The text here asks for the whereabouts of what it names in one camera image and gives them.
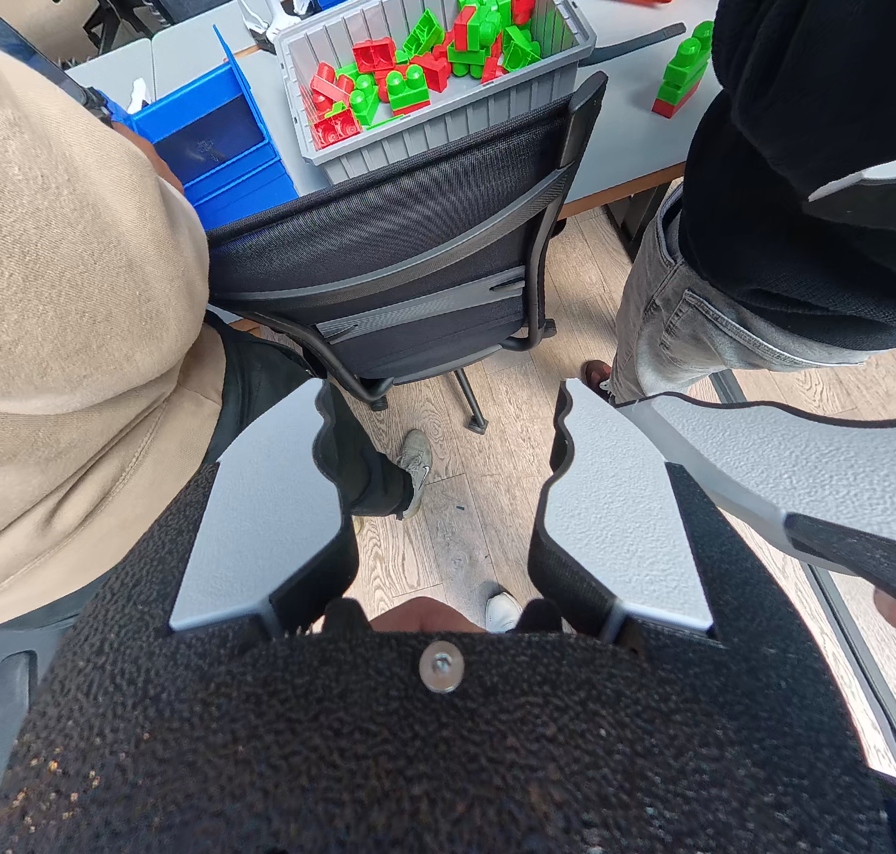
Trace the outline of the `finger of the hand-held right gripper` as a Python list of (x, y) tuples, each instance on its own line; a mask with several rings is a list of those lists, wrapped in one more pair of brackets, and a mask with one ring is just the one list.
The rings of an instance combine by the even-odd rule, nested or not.
[(828, 222), (895, 231), (895, 162), (888, 162), (815, 190), (805, 213)]
[(776, 549), (895, 595), (895, 422), (664, 394), (618, 407)]

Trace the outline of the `green and red block tower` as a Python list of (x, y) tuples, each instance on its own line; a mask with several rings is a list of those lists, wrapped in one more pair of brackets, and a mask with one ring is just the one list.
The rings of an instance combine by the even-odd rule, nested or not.
[(666, 65), (653, 113), (670, 119), (696, 92), (709, 65), (713, 28), (712, 20), (703, 21), (678, 45), (678, 51)]

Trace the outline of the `grey plastic bin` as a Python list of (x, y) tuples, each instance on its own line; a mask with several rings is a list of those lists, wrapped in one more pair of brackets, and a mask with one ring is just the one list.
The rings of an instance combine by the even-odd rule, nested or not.
[(445, 92), (433, 94), (429, 107), (405, 119), (379, 121), (374, 129), (342, 143), (316, 148), (307, 95), (318, 65), (339, 68), (352, 62), (355, 42), (384, 36), (403, 41), (426, 9), (441, 23), (454, 22), (459, 13), (456, 0), (348, 0), (275, 38), (299, 150), (330, 183), (367, 174), (569, 96), (579, 62), (596, 43), (575, 0), (535, 0), (530, 30), (541, 46), (539, 62), (485, 84), (468, 76), (454, 78)]

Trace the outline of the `stacked blue plastic bins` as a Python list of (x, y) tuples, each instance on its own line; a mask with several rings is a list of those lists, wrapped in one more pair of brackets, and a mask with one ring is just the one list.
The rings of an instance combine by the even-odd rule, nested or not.
[(226, 55), (216, 69), (134, 113), (106, 101), (113, 121), (154, 145), (207, 231), (298, 196), (246, 76), (213, 30)]

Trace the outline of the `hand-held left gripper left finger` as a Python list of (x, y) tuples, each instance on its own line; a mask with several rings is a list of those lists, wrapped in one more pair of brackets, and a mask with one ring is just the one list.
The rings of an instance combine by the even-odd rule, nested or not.
[(196, 631), (259, 618), (270, 635), (308, 629), (357, 573), (352, 517), (322, 464), (332, 401), (313, 380), (219, 457), (169, 625)]

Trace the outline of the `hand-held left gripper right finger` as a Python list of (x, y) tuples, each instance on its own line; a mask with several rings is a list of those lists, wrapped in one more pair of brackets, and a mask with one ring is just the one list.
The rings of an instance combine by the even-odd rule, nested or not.
[(613, 643), (629, 621), (702, 638), (713, 617), (666, 458), (578, 378), (554, 412), (529, 575), (573, 631)]

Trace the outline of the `black mesh office chair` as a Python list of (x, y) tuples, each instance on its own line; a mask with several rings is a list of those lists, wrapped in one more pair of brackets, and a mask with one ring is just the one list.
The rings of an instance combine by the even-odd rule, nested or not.
[(608, 85), (208, 234), (210, 304), (285, 333), (374, 412), (556, 332), (545, 264)]

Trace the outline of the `grey desk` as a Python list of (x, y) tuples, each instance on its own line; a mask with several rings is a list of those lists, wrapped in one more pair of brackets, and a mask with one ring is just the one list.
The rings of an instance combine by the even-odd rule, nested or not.
[[(629, 0), (574, 0), (595, 31), (600, 47), (682, 22), (687, 31), (713, 20), (719, 0), (673, 0), (653, 5)], [(248, 77), (264, 120), (299, 195), (328, 186), (325, 174), (300, 154), (278, 60), (255, 48), (234, 1), (69, 70), (84, 86), (96, 87), (125, 105), (133, 81), (146, 80), (153, 98), (222, 63), (217, 26)], [(696, 93), (672, 119), (651, 111), (658, 84), (680, 37), (656, 43), (599, 65), (609, 76), (599, 120), (566, 199), (570, 216), (621, 199), (682, 175), (693, 133), (719, 91), (707, 69)]]

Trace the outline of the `pile of red green blocks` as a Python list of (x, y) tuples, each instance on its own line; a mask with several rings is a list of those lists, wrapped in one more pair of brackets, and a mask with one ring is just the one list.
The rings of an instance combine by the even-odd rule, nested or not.
[(453, 78), (496, 81), (541, 60), (536, 0), (456, 0), (450, 27), (426, 9), (402, 45), (389, 36), (351, 47), (353, 60), (319, 62), (301, 87), (316, 150), (429, 107)]

